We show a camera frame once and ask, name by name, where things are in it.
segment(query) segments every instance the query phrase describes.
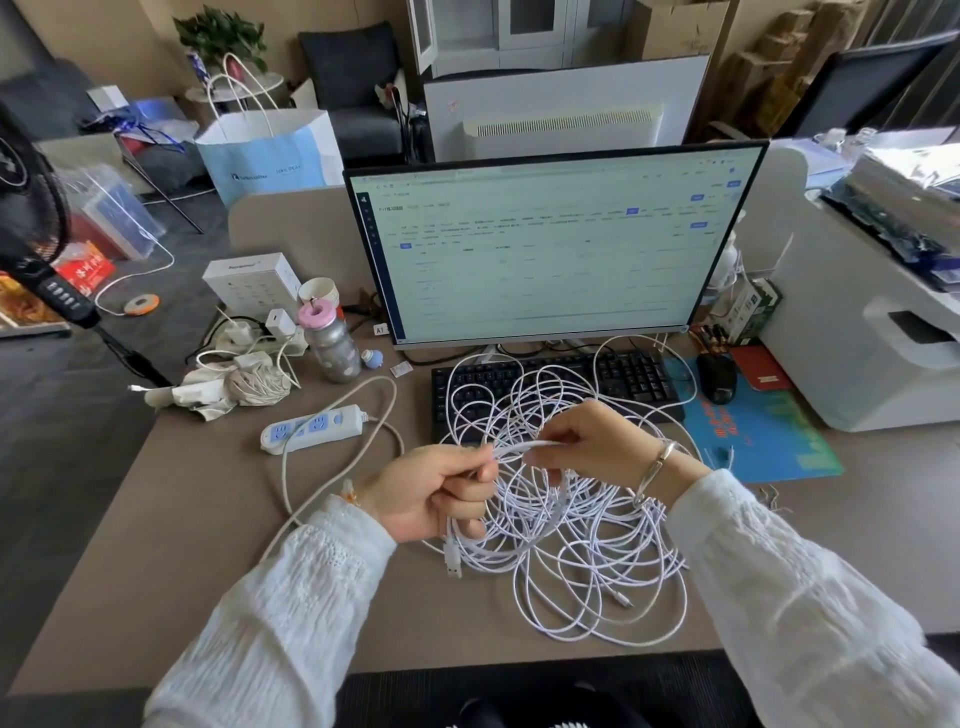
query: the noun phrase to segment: hand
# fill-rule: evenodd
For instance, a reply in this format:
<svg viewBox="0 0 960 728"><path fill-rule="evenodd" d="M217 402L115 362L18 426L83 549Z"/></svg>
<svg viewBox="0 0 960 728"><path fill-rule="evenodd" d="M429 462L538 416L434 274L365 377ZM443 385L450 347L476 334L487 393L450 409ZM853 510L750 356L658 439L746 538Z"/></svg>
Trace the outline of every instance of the hand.
<svg viewBox="0 0 960 728"><path fill-rule="evenodd" d="M543 426L538 439L563 443L534 448L524 458L529 465L551 471L551 482L559 480L561 470L570 469L583 477L635 489L663 451L659 439L598 400L587 400L557 415ZM709 472L699 460L674 450L647 495L669 507Z"/></svg>
<svg viewBox="0 0 960 728"><path fill-rule="evenodd" d="M476 475L468 477L472 471ZM399 457L357 488L357 505L398 544L445 536L447 518L456 519L467 538L479 539L496 473L493 445L430 445Z"/></svg>

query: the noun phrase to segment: woman's right hand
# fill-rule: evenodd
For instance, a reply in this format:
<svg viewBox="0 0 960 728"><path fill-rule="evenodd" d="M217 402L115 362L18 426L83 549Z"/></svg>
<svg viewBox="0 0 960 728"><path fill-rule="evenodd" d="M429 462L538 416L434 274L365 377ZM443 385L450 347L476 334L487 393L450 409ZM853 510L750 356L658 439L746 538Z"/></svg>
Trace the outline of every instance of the woman's right hand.
<svg viewBox="0 0 960 728"><path fill-rule="evenodd" d="M543 426L538 439L562 443L531 449L524 458L529 465L553 471L551 482L559 471L570 469L632 490L663 451L661 440L598 400L587 400L557 415ZM674 450L646 495L669 507L709 472L699 460Z"/></svg>

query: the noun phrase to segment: potted plant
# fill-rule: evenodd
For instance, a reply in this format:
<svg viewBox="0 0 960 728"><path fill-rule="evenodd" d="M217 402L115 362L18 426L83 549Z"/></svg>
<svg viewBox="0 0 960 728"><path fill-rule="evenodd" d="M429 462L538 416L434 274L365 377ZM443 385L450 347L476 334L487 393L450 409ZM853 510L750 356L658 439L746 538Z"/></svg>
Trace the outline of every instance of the potted plant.
<svg viewBox="0 0 960 728"><path fill-rule="evenodd" d="M180 43L192 49L209 68L219 69L227 53L242 61L250 61L260 73L266 73L267 64L259 54L267 50L263 42L263 23L254 25L240 17L204 5L193 17L174 18L180 34ZM243 68L233 59L227 61L227 73L243 80Z"/></svg>

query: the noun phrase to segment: product box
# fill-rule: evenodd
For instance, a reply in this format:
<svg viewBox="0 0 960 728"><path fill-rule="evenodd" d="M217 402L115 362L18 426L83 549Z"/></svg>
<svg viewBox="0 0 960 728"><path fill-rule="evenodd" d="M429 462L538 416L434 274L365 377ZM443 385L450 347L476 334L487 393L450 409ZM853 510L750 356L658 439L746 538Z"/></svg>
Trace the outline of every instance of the product box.
<svg viewBox="0 0 960 728"><path fill-rule="evenodd" d="M651 61L713 52L727 2L632 0L624 61Z"/></svg>
<svg viewBox="0 0 960 728"><path fill-rule="evenodd" d="M230 312L265 321L282 308L294 321L300 311L300 280L283 253L211 260L204 281Z"/></svg>
<svg viewBox="0 0 960 728"><path fill-rule="evenodd" d="M52 265L85 296L93 295L116 271L113 263L88 240L68 243Z"/></svg>
<svg viewBox="0 0 960 728"><path fill-rule="evenodd" d="M731 346L755 344L783 296L776 286L765 278L740 281L733 291L733 305L720 317L720 326L727 333Z"/></svg>

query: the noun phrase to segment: power adapter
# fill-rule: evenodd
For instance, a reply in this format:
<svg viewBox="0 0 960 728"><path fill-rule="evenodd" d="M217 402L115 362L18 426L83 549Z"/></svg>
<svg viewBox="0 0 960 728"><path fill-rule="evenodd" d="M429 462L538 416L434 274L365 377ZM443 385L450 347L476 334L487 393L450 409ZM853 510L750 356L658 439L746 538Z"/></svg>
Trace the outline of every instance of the power adapter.
<svg viewBox="0 0 960 728"><path fill-rule="evenodd" d="M257 335L249 321L230 321L224 327L224 333L238 347L248 347L256 340Z"/></svg>

